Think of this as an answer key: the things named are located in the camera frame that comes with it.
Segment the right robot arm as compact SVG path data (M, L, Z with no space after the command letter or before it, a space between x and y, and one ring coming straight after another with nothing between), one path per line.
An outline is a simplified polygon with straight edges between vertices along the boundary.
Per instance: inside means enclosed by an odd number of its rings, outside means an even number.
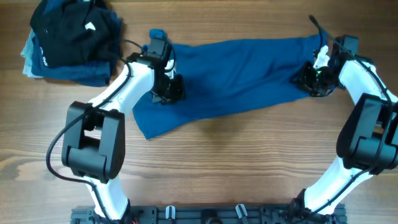
M311 96L346 90L354 103L339 133L335 160L289 205L287 218L297 223L325 222L355 187L397 167L397 97L377 75L373 62L357 50L356 37L335 38L331 50L321 39L314 61L305 63L292 80Z

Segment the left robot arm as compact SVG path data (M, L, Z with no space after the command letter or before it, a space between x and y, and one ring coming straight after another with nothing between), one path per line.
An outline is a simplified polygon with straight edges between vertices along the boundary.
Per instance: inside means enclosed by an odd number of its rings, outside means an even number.
M95 202L93 223L129 223L129 199L119 180L126 154L125 119L145 95L154 103L184 98L183 78L175 70L175 51L154 38L147 50L125 60L122 73L87 103L73 102L63 131L62 163L72 181L85 184Z

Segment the blue t-shirt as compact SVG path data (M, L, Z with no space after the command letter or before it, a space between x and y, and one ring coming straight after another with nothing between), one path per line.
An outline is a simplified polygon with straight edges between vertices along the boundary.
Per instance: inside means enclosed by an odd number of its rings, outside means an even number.
M185 99L162 105L146 93L133 107L146 139L194 120L242 113L306 98L290 82L325 35L287 39L238 39L190 46L173 44Z

